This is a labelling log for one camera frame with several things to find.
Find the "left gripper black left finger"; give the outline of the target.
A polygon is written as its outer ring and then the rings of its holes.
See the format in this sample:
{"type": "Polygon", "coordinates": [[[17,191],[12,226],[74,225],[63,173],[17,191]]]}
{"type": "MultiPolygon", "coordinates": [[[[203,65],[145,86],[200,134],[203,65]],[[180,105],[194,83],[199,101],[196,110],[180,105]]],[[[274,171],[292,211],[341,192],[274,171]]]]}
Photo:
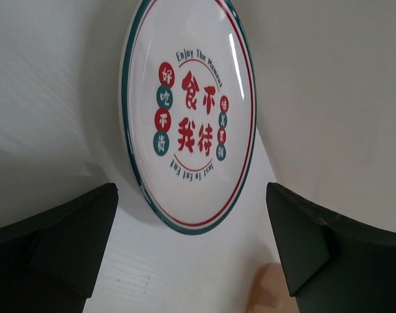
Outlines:
{"type": "Polygon", "coordinates": [[[0,312],[82,312],[119,202],[106,183],[0,228],[0,312]]]}

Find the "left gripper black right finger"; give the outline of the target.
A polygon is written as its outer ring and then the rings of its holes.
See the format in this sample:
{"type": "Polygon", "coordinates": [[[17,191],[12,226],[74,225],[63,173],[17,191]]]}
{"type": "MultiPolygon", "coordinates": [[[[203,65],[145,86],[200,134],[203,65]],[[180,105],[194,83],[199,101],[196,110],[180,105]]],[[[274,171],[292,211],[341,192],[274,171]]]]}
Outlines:
{"type": "Polygon", "coordinates": [[[266,204],[300,312],[396,312],[396,233],[319,206],[278,183],[266,204]]]}

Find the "plate with red characters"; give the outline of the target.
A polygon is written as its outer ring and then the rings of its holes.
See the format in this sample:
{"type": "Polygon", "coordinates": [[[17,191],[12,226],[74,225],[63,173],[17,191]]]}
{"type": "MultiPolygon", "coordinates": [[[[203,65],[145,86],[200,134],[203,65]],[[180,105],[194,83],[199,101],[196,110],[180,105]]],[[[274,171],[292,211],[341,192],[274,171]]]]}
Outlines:
{"type": "Polygon", "coordinates": [[[154,214],[213,230],[245,185],[256,133],[253,60],[230,1],[140,1],[119,74],[128,157],[154,214]]]}

